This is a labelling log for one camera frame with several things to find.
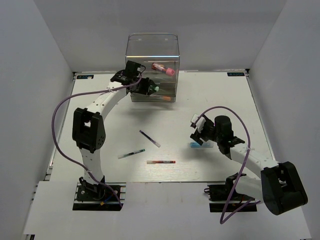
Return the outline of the blue eraser case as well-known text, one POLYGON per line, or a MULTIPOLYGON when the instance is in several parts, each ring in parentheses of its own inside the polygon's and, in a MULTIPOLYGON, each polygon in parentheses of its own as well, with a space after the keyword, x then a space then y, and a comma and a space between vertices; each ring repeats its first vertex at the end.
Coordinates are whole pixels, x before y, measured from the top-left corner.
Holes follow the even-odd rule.
POLYGON ((191 148, 213 148, 214 144, 210 142, 204 142, 202 145, 200 145, 197 142, 191 142, 190 147, 191 148))

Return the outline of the orange capped marker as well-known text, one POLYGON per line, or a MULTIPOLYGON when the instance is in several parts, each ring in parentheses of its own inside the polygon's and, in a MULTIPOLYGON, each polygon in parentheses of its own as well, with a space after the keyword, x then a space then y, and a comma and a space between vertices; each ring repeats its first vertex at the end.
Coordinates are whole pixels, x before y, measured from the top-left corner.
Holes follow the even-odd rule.
POLYGON ((171 96, 157 95, 156 97, 161 101, 171 101, 172 100, 171 96))

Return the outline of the pink glue bottle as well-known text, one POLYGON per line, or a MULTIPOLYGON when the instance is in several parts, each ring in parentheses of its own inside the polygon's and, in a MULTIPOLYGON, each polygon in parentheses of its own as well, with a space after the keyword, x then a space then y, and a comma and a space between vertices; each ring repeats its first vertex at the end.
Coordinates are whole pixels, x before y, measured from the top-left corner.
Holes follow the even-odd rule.
POLYGON ((170 67, 166 67, 164 66, 163 64, 160 64, 160 63, 157 63, 157 62, 154 62, 152 63, 151 65, 151 68, 155 71, 158 71, 158 72, 161 72, 161 73, 164 73, 166 74, 167 76, 174 76, 176 71, 170 67))

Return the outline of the clear drawer organizer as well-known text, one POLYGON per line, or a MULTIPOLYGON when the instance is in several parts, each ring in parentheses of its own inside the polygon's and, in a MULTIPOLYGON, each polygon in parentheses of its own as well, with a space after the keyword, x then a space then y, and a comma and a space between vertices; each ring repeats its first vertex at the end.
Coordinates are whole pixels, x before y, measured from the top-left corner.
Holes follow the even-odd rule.
POLYGON ((128 61, 133 61, 142 64, 146 67, 142 74, 144 78, 150 78, 159 87, 159 91, 151 96, 132 93, 132 102, 154 102, 154 103, 174 103, 176 101, 179 68, 180 68, 180 56, 179 57, 126 57, 128 61), (152 63, 159 63, 167 68, 175 70, 173 76, 168 76, 165 73, 152 69, 152 63), (171 101, 163 101, 157 98, 157 96, 170 96, 171 101))

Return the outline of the clear organizer lid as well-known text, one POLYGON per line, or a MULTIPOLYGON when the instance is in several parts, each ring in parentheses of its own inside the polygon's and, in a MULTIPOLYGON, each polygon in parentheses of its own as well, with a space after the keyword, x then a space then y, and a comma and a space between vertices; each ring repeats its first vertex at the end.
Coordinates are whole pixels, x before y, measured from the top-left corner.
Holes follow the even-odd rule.
POLYGON ((128 36, 125 56, 178 58, 178 36, 166 32, 132 33, 128 36))

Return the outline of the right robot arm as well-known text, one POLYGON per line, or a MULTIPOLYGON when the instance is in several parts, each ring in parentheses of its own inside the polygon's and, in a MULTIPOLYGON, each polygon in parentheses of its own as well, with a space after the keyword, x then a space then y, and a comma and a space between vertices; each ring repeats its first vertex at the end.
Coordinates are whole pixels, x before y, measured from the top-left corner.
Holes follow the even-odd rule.
POLYGON ((277 162, 252 148, 234 135, 229 117, 220 115, 214 120, 194 114, 191 127, 195 132, 191 139, 197 144, 214 142, 228 159, 243 164, 256 177, 235 173, 221 185, 210 185, 204 191, 210 200, 237 201, 243 206, 249 199, 264 203, 267 209, 278 216, 308 203, 308 196, 295 165, 289 161, 277 162))

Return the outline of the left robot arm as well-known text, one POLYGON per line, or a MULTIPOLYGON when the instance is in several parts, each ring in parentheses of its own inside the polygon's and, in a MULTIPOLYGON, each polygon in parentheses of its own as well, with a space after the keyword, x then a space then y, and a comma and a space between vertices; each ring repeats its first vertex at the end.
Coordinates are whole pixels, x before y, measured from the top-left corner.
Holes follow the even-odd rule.
POLYGON ((80 184, 90 196, 99 200, 105 196, 105 175, 101 167, 100 149, 106 140, 104 120, 118 102, 128 94, 150 96, 159 91, 153 80, 142 74, 146 67, 134 61, 127 61, 125 69, 118 71, 96 100, 85 108, 77 108, 73 113, 72 139, 79 148, 84 175, 80 184))

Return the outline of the purple pen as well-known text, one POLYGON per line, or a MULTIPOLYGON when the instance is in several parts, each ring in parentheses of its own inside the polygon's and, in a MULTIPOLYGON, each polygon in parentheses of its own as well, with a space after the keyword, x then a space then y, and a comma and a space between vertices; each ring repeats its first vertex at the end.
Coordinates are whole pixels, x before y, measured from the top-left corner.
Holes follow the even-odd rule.
POLYGON ((155 141, 154 139, 152 139, 150 136, 148 136, 145 132, 143 132, 142 130, 139 131, 144 137, 146 137, 149 141, 151 141, 155 146, 157 146, 158 148, 161 147, 161 145, 155 141))

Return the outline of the red pen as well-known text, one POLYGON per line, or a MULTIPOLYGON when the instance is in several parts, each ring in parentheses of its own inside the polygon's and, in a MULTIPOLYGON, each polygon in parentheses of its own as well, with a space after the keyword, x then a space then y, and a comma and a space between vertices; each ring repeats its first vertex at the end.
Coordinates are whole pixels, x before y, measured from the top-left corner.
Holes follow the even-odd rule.
POLYGON ((175 164, 176 161, 174 161, 174 160, 147 160, 146 163, 149 165, 151 165, 151 164, 175 164))

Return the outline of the green pen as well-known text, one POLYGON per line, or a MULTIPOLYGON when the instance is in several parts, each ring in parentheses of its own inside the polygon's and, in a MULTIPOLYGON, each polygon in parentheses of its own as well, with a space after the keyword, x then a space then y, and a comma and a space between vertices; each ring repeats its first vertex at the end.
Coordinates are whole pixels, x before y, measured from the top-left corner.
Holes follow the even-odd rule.
POLYGON ((139 150, 136 150, 136 151, 132 151, 132 152, 129 152, 129 153, 125 153, 125 154, 119 155, 118 159, 123 159, 123 158, 129 157, 129 156, 133 156, 133 155, 136 155, 136 154, 143 153, 143 152, 145 152, 145 149, 139 149, 139 150))

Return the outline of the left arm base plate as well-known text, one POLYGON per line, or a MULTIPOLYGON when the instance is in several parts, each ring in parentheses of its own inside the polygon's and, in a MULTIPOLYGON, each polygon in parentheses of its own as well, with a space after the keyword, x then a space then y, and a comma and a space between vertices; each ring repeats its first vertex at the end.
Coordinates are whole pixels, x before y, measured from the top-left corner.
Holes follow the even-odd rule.
POLYGON ((122 207, 113 192, 107 188, 94 193, 77 183, 72 210, 91 212, 119 212, 122 207))

